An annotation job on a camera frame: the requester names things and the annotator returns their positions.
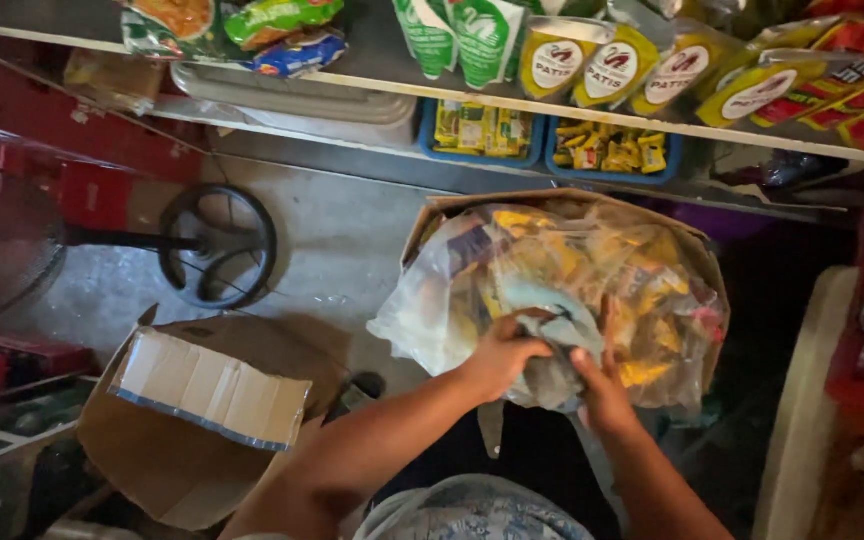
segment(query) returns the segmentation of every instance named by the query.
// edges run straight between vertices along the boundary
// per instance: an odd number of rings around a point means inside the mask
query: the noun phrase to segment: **blue snack packet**
[[[281,79],[315,73],[339,60],[349,45],[338,30],[308,30],[286,37],[280,43],[243,62],[246,68]]]

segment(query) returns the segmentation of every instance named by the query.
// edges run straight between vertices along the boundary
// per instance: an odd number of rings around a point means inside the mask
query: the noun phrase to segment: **open cardboard box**
[[[78,439],[109,483],[151,518],[198,531],[231,514],[276,454],[236,441],[293,445],[304,419],[334,400],[342,368],[268,319],[152,325],[155,310],[105,368]]]
[[[725,338],[729,330],[729,318],[731,310],[729,308],[729,298],[726,295],[725,281],[722,279],[722,271],[719,269],[719,262],[715,255],[709,250],[709,237],[698,228],[690,227],[681,221],[677,221],[655,213],[652,210],[647,210],[643,207],[636,206],[629,202],[622,202],[607,195],[600,195],[591,191],[583,191],[571,187],[554,188],[554,189],[537,189],[533,191],[512,191],[507,193],[487,193],[485,195],[463,195],[458,197],[429,197],[429,203],[418,212],[418,217],[415,218],[415,225],[412,227],[412,233],[409,234],[409,239],[405,243],[405,250],[402,251],[402,268],[403,271],[412,262],[414,262],[419,251],[430,234],[427,232],[430,225],[437,223],[443,217],[451,218],[461,215],[467,209],[478,207],[481,205],[490,204],[510,204],[522,205],[527,207],[538,206],[541,202],[546,202],[549,199],[558,199],[580,204],[601,204],[612,205],[621,208],[623,211],[630,214],[638,215],[646,222],[654,223],[667,227],[675,235],[678,240],[678,245],[684,251],[690,264],[699,273],[702,279],[709,287],[715,290],[718,294],[719,301],[722,303],[723,319],[722,319],[722,336]],[[702,362],[702,390],[709,391],[709,387],[713,382],[713,374],[715,365],[719,360],[719,353],[722,351],[722,343],[713,344],[709,347],[708,353]]]

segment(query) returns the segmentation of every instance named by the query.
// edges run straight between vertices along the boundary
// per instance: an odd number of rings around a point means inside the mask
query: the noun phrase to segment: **concrete floor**
[[[256,315],[297,320],[317,340],[349,340],[350,370],[377,371],[390,392],[427,378],[412,360],[393,359],[389,343],[366,332],[396,286],[400,255],[428,192],[379,182],[341,178],[269,163],[222,158],[207,162],[203,178],[225,177],[248,189],[269,210],[278,232],[279,260],[273,292],[244,309]],[[54,286],[5,326],[95,349],[108,362],[139,314],[158,303],[156,323],[217,314],[179,299],[165,284],[157,256],[127,248],[70,248]]]

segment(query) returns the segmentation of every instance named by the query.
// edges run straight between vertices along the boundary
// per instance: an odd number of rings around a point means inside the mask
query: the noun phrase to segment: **blue plastic basket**
[[[584,171],[575,169],[564,169],[552,159],[555,156],[556,135],[555,130],[559,127],[559,117],[549,118],[549,129],[545,137],[545,166],[549,172],[561,178],[574,178],[577,180],[601,180],[605,182],[631,182],[633,184],[649,184],[658,186],[665,184],[679,172],[679,164],[682,162],[682,136],[678,133],[665,134],[665,170],[651,174],[632,173],[609,173],[602,171]]]
[[[418,148],[432,160],[527,169],[537,164],[543,155],[543,138],[546,136],[546,116],[544,114],[532,115],[532,143],[529,145],[529,153],[526,153],[524,157],[490,157],[487,155],[436,152],[433,150],[436,146],[435,115],[439,103],[434,99],[422,101],[424,103],[422,104],[422,123],[418,128]]]

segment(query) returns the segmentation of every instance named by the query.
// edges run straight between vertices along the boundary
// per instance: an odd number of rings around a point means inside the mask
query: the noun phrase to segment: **clear plastic bag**
[[[721,338],[723,308],[675,234],[607,203],[560,205],[555,212],[573,218],[486,204],[444,221],[426,233],[368,331],[388,339],[395,356],[437,376],[462,364],[494,319],[538,307],[563,314],[576,328],[592,324],[594,335],[583,336],[591,345],[582,346],[597,357],[594,326],[603,326],[608,299],[619,374],[631,402],[698,411],[703,362]],[[591,323],[583,323],[586,317]],[[506,398],[524,407],[539,404],[525,377]]]

